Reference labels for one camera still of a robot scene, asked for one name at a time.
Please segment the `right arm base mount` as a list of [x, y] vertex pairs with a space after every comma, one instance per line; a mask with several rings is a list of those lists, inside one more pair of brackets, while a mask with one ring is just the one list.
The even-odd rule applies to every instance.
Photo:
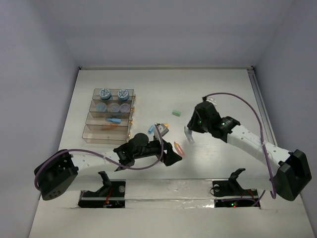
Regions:
[[214, 197], [215, 208], [260, 207], [257, 190], [243, 189], [238, 183], [245, 168], [232, 172], [225, 180], [213, 180], [209, 193]]

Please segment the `blue highlighter with cap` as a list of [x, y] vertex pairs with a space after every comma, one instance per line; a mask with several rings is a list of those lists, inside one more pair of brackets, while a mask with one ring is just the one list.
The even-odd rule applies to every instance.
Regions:
[[106, 118], [106, 121], [111, 123], [117, 123], [117, 124], [121, 123], [121, 119], [118, 119], [118, 118]]

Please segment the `clear paperclip jar small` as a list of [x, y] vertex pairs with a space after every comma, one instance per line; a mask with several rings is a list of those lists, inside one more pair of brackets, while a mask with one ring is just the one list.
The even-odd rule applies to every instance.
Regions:
[[119, 108], [121, 113], [129, 113], [131, 111], [131, 106], [128, 103], [123, 103]]

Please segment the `small blue cap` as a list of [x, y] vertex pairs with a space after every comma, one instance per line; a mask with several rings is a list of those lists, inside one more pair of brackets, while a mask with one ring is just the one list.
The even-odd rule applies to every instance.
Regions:
[[148, 129], [148, 134], [151, 134], [154, 130], [155, 126], [151, 125], [150, 128]]

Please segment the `green highlighter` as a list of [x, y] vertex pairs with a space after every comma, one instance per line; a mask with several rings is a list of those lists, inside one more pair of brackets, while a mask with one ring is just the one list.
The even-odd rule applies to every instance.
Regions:
[[188, 127], [184, 127], [184, 133], [185, 133], [185, 136], [186, 136], [186, 138], [187, 138], [187, 140], [188, 140], [188, 142], [190, 143], [190, 144], [194, 144], [195, 143], [195, 141], [194, 141], [194, 138], [193, 138], [193, 136], [192, 136], [192, 130], [190, 130]]

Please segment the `orange highlighter cap large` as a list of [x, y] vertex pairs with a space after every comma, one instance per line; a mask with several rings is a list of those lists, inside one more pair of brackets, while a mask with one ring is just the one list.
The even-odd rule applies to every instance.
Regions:
[[101, 125], [101, 130], [116, 130], [118, 128], [118, 124], [104, 124]]

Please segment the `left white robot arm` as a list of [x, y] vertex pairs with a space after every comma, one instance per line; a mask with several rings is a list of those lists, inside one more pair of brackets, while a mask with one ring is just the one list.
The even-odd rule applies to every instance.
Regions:
[[144, 133], [136, 134], [106, 155], [85, 149], [63, 149], [35, 168], [35, 188], [45, 201], [76, 190], [91, 191], [105, 197], [112, 187], [109, 172], [136, 171], [134, 164], [137, 159], [153, 156], [156, 157], [155, 162], [139, 169], [149, 169], [159, 162], [168, 167], [182, 160], [173, 151], [171, 143], [160, 135], [155, 135], [150, 141]]

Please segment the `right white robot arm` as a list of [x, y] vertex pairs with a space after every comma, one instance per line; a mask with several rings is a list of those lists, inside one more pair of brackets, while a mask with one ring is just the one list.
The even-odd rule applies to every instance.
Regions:
[[187, 127], [194, 132], [210, 133], [265, 164], [269, 170], [271, 190], [287, 201], [295, 200], [312, 179], [303, 151], [296, 149], [291, 152], [262, 141], [238, 120], [221, 117], [211, 102], [204, 101], [195, 106]]

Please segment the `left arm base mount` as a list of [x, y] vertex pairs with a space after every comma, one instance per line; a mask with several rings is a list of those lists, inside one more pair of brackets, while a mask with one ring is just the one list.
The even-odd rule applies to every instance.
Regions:
[[125, 180], [111, 181], [105, 171], [98, 172], [103, 185], [97, 191], [81, 191], [78, 200], [80, 208], [125, 208]]

